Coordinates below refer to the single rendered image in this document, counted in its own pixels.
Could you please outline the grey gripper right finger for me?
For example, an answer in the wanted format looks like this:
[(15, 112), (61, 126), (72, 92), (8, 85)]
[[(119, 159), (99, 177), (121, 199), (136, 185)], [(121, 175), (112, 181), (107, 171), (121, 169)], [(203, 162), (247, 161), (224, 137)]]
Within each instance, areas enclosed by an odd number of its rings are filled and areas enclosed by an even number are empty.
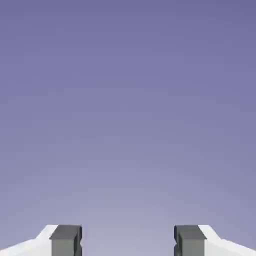
[(256, 250), (222, 239), (210, 225), (175, 225), (173, 232), (173, 256), (256, 256)]

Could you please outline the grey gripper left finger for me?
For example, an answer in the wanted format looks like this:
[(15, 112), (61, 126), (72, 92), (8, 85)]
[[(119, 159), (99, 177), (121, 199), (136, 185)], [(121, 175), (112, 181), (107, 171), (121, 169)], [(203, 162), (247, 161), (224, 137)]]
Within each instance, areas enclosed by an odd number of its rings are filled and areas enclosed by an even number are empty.
[(0, 249), (0, 256), (83, 256), (82, 227), (48, 224), (36, 238)]

